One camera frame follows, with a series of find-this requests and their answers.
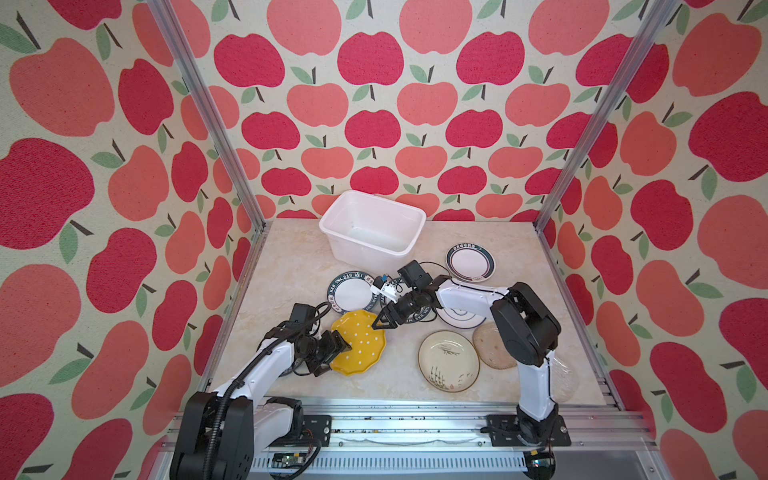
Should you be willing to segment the teal rim lettered plate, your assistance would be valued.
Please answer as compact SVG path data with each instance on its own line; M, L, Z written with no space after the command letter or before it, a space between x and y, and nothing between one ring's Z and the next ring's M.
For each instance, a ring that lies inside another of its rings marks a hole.
M340 314L357 310L372 311L378 295L371 290L374 278L363 271L352 270L336 276L327 288L327 302Z
M433 322L438 317L437 312L432 307L423 307L417 312L405 318L401 324L428 323Z

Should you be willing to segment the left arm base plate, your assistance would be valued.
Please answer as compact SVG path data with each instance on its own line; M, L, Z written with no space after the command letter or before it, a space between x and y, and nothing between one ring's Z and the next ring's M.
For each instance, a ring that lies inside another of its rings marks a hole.
M308 447L312 441L319 442L322 447L328 447L332 430L330 415L305 415L299 427L292 430L269 444L269 448L277 447Z

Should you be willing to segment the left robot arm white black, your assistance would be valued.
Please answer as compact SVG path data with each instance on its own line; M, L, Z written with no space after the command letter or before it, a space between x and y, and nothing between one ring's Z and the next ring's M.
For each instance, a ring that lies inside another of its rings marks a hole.
M279 439L302 432L297 399L266 398L267 391L297 360L319 376L352 350L337 331L311 334L312 323L284 322L271 329L251 361L223 392L194 393L187 401L174 447L171 479L245 479L255 455Z

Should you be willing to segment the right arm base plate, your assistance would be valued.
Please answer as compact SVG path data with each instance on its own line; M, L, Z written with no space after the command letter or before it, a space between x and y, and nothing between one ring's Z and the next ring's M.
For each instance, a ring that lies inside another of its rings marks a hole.
M557 412L542 421L523 415L493 414L486 417L480 432L489 436L494 447L568 447L572 445L564 419Z

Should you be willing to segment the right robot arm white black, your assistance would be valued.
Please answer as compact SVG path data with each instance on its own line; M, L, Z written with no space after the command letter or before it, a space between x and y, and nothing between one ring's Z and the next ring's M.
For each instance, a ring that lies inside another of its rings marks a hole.
M372 327L396 329L424 307L457 309L493 320L504 348L518 363L520 413L538 423L554 415L549 358L562 328L530 285L517 282L508 288L491 288L440 275L429 285L388 302Z

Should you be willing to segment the yellow polka dot plate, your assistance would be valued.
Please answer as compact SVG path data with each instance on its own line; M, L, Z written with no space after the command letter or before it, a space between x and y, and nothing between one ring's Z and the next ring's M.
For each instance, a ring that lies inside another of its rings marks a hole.
M386 348L383 330L374 330L376 315L366 310L344 314L331 326L350 345L351 349L340 353L330 364L331 369L345 376L363 374L382 357Z

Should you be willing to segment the small teal rim plate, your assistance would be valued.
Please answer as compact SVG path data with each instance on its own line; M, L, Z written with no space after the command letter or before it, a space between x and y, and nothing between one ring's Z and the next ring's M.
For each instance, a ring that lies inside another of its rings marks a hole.
M474 243L459 243L452 246L446 253L445 262L452 275L465 282L484 282L496 271L493 255L481 245Z

